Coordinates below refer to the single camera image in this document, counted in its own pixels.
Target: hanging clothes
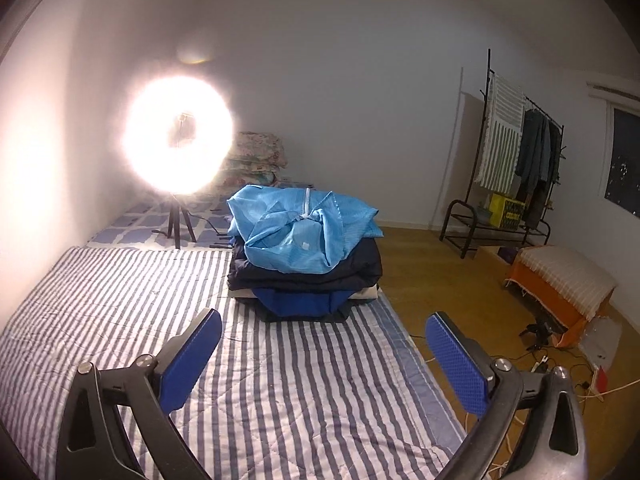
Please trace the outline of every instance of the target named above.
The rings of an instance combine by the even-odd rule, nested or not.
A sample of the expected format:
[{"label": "hanging clothes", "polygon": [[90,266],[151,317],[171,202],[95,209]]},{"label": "hanging clothes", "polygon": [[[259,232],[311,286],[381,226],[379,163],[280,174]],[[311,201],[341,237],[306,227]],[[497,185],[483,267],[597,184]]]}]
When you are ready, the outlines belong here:
[{"label": "hanging clothes", "polygon": [[489,190],[507,194],[520,150],[524,94],[520,88],[493,73],[487,109],[484,148],[476,182]]},{"label": "hanging clothes", "polygon": [[551,160],[551,134],[549,120],[538,110],[528,110],[524,114],[522,142],[515,174],[520,177],[518,195],[524,190],[531,195],[539,181],[549,178]]},{"label": "hanging clothes", "polygon": [[[546,180],[539,180],[536,189],[533,190],[530,196],[529,205],[525,209],[522,219],[527,227],[530,229],[536,229],[538,223],[545,212],[546,199],[549,195],[549,189],[553,182],[558,183],[559,168],[560,168],[560,153],[562,150],[562,136],[560,128],[558,128],[551,121],[548,122],[548,129],[550,134],[550,154],[548,163],[548,173]],[[519,200],[523,202],[527,201],[527,189],[526,186],[520,186],[518,190]]]}]

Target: tripod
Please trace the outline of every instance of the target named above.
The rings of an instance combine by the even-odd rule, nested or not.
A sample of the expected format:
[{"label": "tripod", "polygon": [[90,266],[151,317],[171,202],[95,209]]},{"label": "tripod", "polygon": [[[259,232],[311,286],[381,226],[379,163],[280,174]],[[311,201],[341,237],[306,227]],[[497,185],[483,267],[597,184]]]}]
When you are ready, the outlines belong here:
[{"label": "tripod", "polygon": [[175,195],[171,195],[171,206],[169,209],[169,225],[167,226],[167,232],[161,230],[153,230],[153,233],[160,233],[171,238],[171,234],[174,234],[175,248],[180,249],[180,212],[184,217],[184,223],[187,224],[187,229],[191,236],[191,241],[196,242],[196,235],[193,233],[193,227],[191,226],[191,218],[189,217],[189,211],[183,206]]}]

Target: towel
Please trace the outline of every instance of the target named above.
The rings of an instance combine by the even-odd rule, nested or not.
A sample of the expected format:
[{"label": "towel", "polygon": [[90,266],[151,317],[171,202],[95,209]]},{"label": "towel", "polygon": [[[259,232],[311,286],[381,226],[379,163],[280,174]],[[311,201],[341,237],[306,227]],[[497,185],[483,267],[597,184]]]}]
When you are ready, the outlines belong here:
[{"label": "towel", "polygon": [[484,148],[476,182],[492,191],[508,194],[522,139],[524,94],[494,73],[487,109]]}]

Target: wall baseboard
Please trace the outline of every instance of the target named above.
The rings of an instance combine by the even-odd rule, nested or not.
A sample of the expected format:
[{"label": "wall baseboard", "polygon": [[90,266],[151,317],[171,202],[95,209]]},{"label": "wall baseboard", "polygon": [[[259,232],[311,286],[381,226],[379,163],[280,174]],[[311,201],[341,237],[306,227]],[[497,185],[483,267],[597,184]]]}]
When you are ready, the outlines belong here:
[{"label": "wall baseboard", "polygon": [[[409,222],[393,222],[391,220],[378,220],[376,219],[376,224],[380,227],[397,227],[400,229],[418,229],[420,231],[434,231],[439,233],[442,229],[442,225],[429,225],[429,224],[412,224]],[[449,223],[449,227],[447,228],[448,232],[454,233],[464,233],[466,232],[468,227],[463,225],[453,225],[453,222]]]},{"label": "wall baseboard", "polygon": [[620,309],[619,307],[616,306],[615,303],[613,303],[611,300],[609,300],[609,305],[618,313],[620,314],[620,316],[622,316],[623,318],[626,319],[626,322],[629,323],[629,325],[631,325],[631,328],[635,329],[636,332],[638,332],[640,334],[640,325],[638,325],[638,323],[636,323],[636,321],[634,319],[632,319],[631,316],[629,316],[629,314],[627,314],[624,310]]},{"label": "wall baseboard", "polygon": [[407,222],[392,222],[390,220],[376,220],[376,224],[380,227],[398,227],[401,229],[420,229],[422,231],[430,230],[428,224],[411,224]]}]

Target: light stand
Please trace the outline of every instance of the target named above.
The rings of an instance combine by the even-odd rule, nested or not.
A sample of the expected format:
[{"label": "light stand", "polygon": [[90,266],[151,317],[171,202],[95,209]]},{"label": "light stand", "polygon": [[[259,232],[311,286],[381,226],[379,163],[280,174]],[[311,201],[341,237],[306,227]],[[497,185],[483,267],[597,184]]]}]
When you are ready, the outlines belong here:
[{"label": "light stand", "polygon": [[[190,114],[181,114],[180,118],[180,127],[178,128],[177,139],[175,140],[175,144],[177,148],[180,148],[180,141],[182,140],[182,127],[184,126],[184,121],[187,118],[192,118],[193,116]],[[183,206],[180,201],[176,198],[174,194],[171,195],[171,204],[169,208],[169,225],[167,226],[167,231],[161,230],[153,230],[153,233],[159,233],[165,235],[167,238],[171,238],[172,233],[174,234],[175,240],[175,248],[180,249],[180,212],[182,212],[182,216],[184,216],[184,223],[187,224],[187,229],[191,236],[191,241],[196,243],[196,235],[193,233],[193,227],[191,226],[191,218],[189,216],[189,211],[185,206]]]},{"label": "light stand", "polygon": [[171,195],[171,205],[169,208],[169,225],[167,226],[167,231],[164,232],[159,229],[154,229],[152,231],[153,233],[162,234],[167,238],[171,238],[171,235],[173,234],[176,249],[180,249],[180,212],[182,212],[182,216],[184,217],[184,223],[187,225],[187,229],[191,236],[191,241],[194,243],[197,242],[198,240],[196,239],[196,235],[193,232],[193,227],[191,226],[189,211],[180,203],[175,195]]}]

